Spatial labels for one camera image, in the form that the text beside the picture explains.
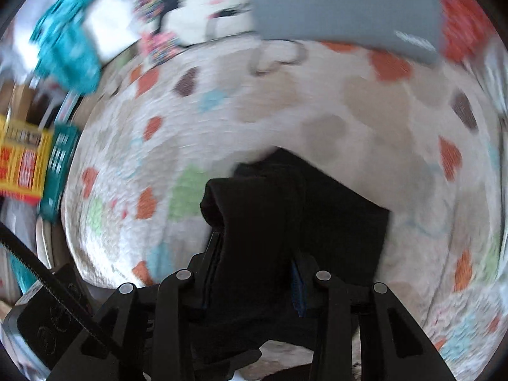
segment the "red fabric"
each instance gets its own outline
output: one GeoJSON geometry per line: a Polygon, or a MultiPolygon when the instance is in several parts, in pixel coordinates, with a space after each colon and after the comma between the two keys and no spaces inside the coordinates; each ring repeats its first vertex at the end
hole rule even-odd
{"type": "Polygon", "coordinates": [[[441,0],[444,14],[444,52],[460,62],[473,54],[495,29],[476,0],[441,0]]]}

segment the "orange heart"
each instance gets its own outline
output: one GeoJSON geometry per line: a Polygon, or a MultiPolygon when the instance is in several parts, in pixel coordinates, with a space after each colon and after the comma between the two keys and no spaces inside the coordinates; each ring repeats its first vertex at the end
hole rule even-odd
{"type": "Polygon", "coordinates": [[[139,195],[136,219],[150,219],[156,211],[157,201],[153,197],[152,188],[148,187],[139,195]]]}
{"type": "Polygon", "coordinates": [[[497,327],[499,325],[499,321],[501,321],[501,316],[497,314],[494,319],[492,319],[491,323],[489,324],[489,327],[487,328],[487,332],[489,334],[492,334],[493,332],[496,332],[497,327]]]}
{"type": "Polygon", "coordinates": [[[455,286],[453,291],[460,292],[466,289],[472,276],[473,267],[471,265],[471,253],[469,252],[469,249],[466,249],[457,261],[457,268],[455,270],[455,286]]]}
{"type": "Polygon", "coordinates": [[[130,84],[134,83],[141,77],[141,66],[134,68],[130,73],[130,84]]]}
{"type": "Polygon", "coordinates": [[[146,142],[148,140],[150,140],[153,136],[153,134],[159,130],[159,128],[161,127],[162,125],[162,117],[161,116],[155,116],[155,117],[152,117],[149,121],[148,121],[148,124],[146,125],[145,127],[145,132],[143,133],[143,140],[146,142]]]}
{"type": "Polygon", "coordinates": [[[369,61],[376,71],[377,80],[380,82],[395,82],[401,78],[411,77],[411,65],[393,54],[371,51],[369,61]]]}
{"type": "Polygon", "coordinates": [[[462,167],[462,155],[457,146],[441,136],[439,136],[439,148],[444,176],[448,181],[454,181],[456,172],[462,167]]]}
{"type": "Polygon", "coordinates": [[[85,184],[85,189],[83,189],[83,197],[88,199],[92,192],[93,184],[98,175],[98,170],[95,168],[86,168],[81,175],[81,180],[85,184]]]}
{"type": "Polygon", "coordinates": [[[436,342],[434,344],[434,346],[436,347],[436,349],[439,351],[441,348],[443,348],[443,345],[446,343],[447,339],[446,338],[442,338],[440,339],[438,342],[436,342]]]}
{"type": "Polygon", "coordinates": [[[146,267],[146,261],[139,261],[138,264],[133,267],[132,273],[146,286],[152,286],[155,284],[150,276],[150,272],[148,272],[148,268],[146,267]]]}
{"type": "Polygon", "coordinates": [[[138,91],[136,92],[136,98],[150,90],[158,81],[158,76],[158,67],[154,67],[138,78],[138,91]]]}
{"type": "Polygon", "coordinates": [[[348,53],[358,48],[356,45],[353,44],[344,44],[335,42],[320,42],[320,43],[337,53],[348,53]]]}

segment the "black cloth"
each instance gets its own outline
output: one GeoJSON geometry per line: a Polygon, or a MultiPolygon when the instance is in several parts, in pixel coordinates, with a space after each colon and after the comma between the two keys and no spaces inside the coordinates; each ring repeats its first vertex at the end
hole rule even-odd
{"type": "Polygon", "coordinates": [[[206,319],[191,327],[204,362],[269,339],[313,349],[317,320],[298,318],[291,300],[294,252],[311,254],[346,283],[370,285],[389,218],[283,149],[238,165],[232,178],[208,181],[201,211],[223,234],[206,319]]]}

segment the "colorful patterned fabric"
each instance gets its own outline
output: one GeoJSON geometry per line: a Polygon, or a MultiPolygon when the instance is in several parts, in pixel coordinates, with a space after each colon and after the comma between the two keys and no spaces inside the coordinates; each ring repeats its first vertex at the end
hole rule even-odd
{"type": "MultiPolygon", "coordinates": [[[[392,211],[378,279],[459,381],[478,375],[508,320],[496,278],[498,120],[473,77],[351,45],[255,37],[147,73],[141,63],[104,84],[115,90],[93,109],[70,169],[63,223],[85,280],[150,285],[185,267],[209,233],[206,181],[279,146],[392,211]]],[[[284,367],[277,348],[244,376],[284,367]]],[[[359,337],[353,352],[358,372],[359,337]]]]}
{"type": "Polygon", "coordinates": [[[186,46],[253,29],[248,0],[133,0],[145,69],[186,46]]]}

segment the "black cable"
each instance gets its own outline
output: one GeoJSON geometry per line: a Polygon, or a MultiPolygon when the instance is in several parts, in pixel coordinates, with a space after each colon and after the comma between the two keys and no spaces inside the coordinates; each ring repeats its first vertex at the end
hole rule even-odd
{"type": "Polygon", "coordinates": [[[69,294],[67,289],[53,274],[42,264],[41,261],[14,235],[3,223],[0,222],[0,244],[11,252],[19,261],[26,266],[50,294],[77,320],[77,322],[93,338],[105,346],[111,354],[121,362],[127,363],[124,351],[102,328],[96,323],[86,310],[69,294]]]}

